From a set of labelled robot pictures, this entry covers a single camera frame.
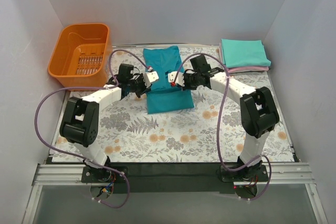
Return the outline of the teal t shirt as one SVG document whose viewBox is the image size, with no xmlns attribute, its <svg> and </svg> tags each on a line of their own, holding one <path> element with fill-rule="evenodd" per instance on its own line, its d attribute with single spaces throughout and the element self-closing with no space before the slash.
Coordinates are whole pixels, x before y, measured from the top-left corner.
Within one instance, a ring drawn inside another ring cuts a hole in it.
<svg viewBox="0 0 336 224">
<path fill-rule="evenodd" d="M 179 48 L 144 49 L 143 56 L 145 63 L 159 76 L 146 95 L 148 114 L 192 109 L 194 103 L 190 90 L 183 91 L 168 82 L 169 73 L 177 71 L 182 64 Z"/>
</svg>

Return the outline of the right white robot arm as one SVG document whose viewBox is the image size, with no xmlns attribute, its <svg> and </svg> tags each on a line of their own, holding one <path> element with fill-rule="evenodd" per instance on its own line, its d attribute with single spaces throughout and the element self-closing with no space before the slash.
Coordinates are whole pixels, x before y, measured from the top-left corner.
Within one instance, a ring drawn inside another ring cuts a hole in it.
<svg viewBox="0 0 336 224">
<path fill-rule="evenodd" d="M 279 123 L 279 114 L 270 89 L 254 88 L 230 76 L 228 68 L 222 64 L 212 68 L 207 62 L 208 54 L 196 53 L 187 57 L 192 70 L 170 73 L 170 84 L 182 90 L 196 90 L 199 86 L 207 87 L 223 94 L 236 102 L 240 108 L 240 118 L 245 130 L 244 147 L 233 166 L 224 163 L 221 153 L 220 175 L 226 181 L 248 180 L 257 177 L 264 169 L 262 154 L 266 139 Z"/>
</svg>

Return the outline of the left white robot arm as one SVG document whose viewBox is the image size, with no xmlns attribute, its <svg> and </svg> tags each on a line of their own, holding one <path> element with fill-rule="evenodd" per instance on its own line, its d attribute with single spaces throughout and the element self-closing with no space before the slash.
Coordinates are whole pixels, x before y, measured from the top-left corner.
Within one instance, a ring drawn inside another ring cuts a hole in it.
<svg viewBox="0 0 336 224">
<path fill-rule="evenodd" d="M 145 73 L 135 73 L 134 69 L 133 65 L 121 64 L 118 74 L 103 89 L 84 97 L 71 97 L 66 104 L 60 135 L 79 150 L 88 173 L 100 182 L 108 181 L 112 175 L 112 171 L 102 168 L 110 164 L 110 159 L 96 141 L 100 113 L 129 93 L 140 97 L 151 91 L 152 84 L 159 80 L 151 67 Z"/>
</svg>

